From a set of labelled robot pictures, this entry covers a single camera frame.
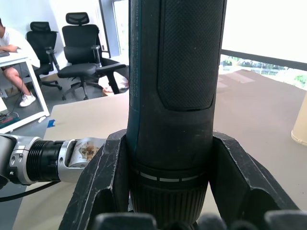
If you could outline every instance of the robotic arm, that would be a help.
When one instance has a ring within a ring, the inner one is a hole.
[[[38,137],[0,134],[0,189],[8,181],[76,183],[105,139],[44,141]]]

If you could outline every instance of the black office chair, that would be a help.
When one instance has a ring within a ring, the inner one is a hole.
[[[30,28],[32,31],[27,32],[26,38],[40,60],[40,68],[34,71],[39,86],[57,87],[62,90],[57,80],[41,81],[39,77],[41,74],[47,75],[54,70],[53,58],[46,51],[54,50],[57,32],[51,31],[48,22],[32,22]]]
[[[120,93],[114,79],[114,71],[125,68],[126,65],[116,63],[109,66],[102,66],[101,45],[99,41],[99,29],[94,24],[89,23],[89,17],[85,12],[67,13],[66,22],[71,25],[62,28],[65,41],[64,54],[71,66],[67,66],[58,71],[59,78],[80,78],[80,82],[72,84],[71,88],[64,92],[62,99],[66,95],[80,87],[83,88],[85,98],[88,99],[85,87],[87,85],[102,89],[95,78],[95,73],[107,75],[109,84],[114,93]]]

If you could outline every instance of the drill grip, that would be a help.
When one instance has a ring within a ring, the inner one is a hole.
[[[223,20],[224,0],[131,0],[127,141],[136,164],[206,163]]]

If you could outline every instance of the chair headrest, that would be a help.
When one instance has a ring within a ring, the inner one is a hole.
[[[67,13],[66,22],[71,25],[85,25],[90,22],[86,12]]]
[[[31,22],[30,28],[35,32],[50,32],[49,22]]]

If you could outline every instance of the man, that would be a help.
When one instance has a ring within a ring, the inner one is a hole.
[[[24,36],[16,30],[4,27],[0,18],[0,51],[16,52],[17,49],[21,49],[29,57],[34,70],[40,67],[36,53]],[[27,107],[36,100],[22,80],[29,75],[25,62],[4,67],[2,70],[4,76],[23,93],[22,101],[19,104],[21,107]]]

